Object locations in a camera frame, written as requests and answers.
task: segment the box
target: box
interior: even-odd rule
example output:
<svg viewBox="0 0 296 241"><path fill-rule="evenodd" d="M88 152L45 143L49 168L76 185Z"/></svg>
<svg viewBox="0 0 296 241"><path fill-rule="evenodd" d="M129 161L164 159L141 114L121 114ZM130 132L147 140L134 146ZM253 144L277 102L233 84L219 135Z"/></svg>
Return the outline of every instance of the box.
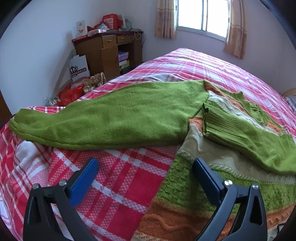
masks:
<svg viewBox="0 0 296 241"><path fill-rule="evenodd" d="M103 17L103 22L107 25L108 28L118 30L116 14L105 15Z"/></svg>
<svg viewBox="0 0 296 241"><path fill-rule="evenodd" d="M77 29L77 37L87 35L87 26L84 20L76 23L76 29Z"/></svg>
<svg viewBox="0 0 296 241"><path fill-rule="evenodd" d="M130 71L131 71L131 67L128 66L128 67L122 69L122 70L120 71L120 74L121 74L121 75L123 75L123 74L127 74L127 73L130 72Z"/></svg>
<svg viewBox="0 0 296 241"><path fill-rule="evenodd" d="M87 66L87 61L85 55L74 56L69 63L70 73L72 81L75 82L82 77L90 77L89 68Z"/></svg>
<svg viewBox="0 0 296 241"><path fill-rule="evenodd" d="M81 40L81 39L85 39L85 38L87 38L87 35L83 35L83 36L80 36L80 37L78 37L76 39L72 39L72 42L74 43L77 40Z"/></svg>
<svg viewBox="0 0 296 241"><path fill-rule="evenodd" d="M128 52L119 52L118 59L119 59L119 62L128 59Z"/></svg>
<svg viewBox="0 0 296 241"><path fill-rule="evenodd" d="M118 28L126 28L126 19L122 14L117 15L118 19Z"/></svg>
<svg viewBox="0 0 296 241"><path fill-rule="evenodd" d="M123 69L125 69L126 67L129 67L129 60L124 60L124 61L122 61L122 62L120 62L119 63L119 67L120 67L120 70L123 70Z"/></svg>

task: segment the sweater sleeve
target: sweater sleeve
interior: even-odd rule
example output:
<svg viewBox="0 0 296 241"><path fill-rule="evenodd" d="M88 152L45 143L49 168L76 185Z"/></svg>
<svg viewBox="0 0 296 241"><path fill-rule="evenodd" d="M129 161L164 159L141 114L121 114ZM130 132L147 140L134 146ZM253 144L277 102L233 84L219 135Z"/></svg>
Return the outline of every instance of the sweater sleeve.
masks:
<svg viewBox="0 0 296 241"><path fill-rule="evenodd" d="M296 146L289 134L260 129L219 108L204 106L203 135L236 149L274 173L296 173Z"/></svg>

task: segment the blue gripper pad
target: blue gripper pad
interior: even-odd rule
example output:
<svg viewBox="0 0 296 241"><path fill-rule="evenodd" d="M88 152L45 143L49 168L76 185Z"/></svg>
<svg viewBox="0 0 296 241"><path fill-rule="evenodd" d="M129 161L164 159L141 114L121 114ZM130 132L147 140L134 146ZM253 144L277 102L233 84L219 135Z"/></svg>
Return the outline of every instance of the blue gripper pad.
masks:
<svg viewBox="0 0 296 241"><path fill-rule="evenodd" d="M66 192L69 198L69 203L73 208L82 202L85 194L91 186L91 183L96 178L98 170L98 160L90 158L81 170L76 171L68 180Z"/></svg>
<svg viewBox="0 0 296 241"><path fill-rule="evenodd" d="M194 160L193 173L207 195L210 203L219 207L225 195L223 180L219 174L212 171L202 158Z"/></svg>

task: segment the bed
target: bed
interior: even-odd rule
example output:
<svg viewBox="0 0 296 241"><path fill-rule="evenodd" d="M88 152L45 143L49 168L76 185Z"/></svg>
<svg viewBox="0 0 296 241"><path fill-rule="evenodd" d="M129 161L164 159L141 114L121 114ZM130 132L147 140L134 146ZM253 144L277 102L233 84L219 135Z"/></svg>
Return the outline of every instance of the bed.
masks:
<svg viewBox="0 0 296 241"><path fill-rule="evenodd" d="M296 141L296 115L288 102L260 79L215 57L178 49L143 63L78 101L97 98L135 83L206 79L232 92L242 91L281 124ZM30 107L48 114L63 107ZM0 216L22 240L24 213L32 185L56 185L68 179L90 157L99 173L76 210L99 240L130 240L174 159L177 146L128 150L72 151L21 140L6 124L0 133ZM71 238L53 206L64 235Z"/></svg>

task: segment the curtain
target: curtain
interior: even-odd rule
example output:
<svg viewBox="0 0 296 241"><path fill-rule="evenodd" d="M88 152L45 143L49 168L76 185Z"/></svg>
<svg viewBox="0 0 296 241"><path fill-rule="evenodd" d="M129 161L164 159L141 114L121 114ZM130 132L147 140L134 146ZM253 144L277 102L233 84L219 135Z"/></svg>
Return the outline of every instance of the curtain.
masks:
<svg viewBox="0 0 296 241"><path fill-rule="evenodd" d="M176 38L176 0L157 0L155 37Z"/></svg>
<svg viewBox="0 0 296 241"><path fill-rule="evenodd" d="M230 29L224 51L244 59L247 42L247 24L244 0L230 2Z"/></svg>

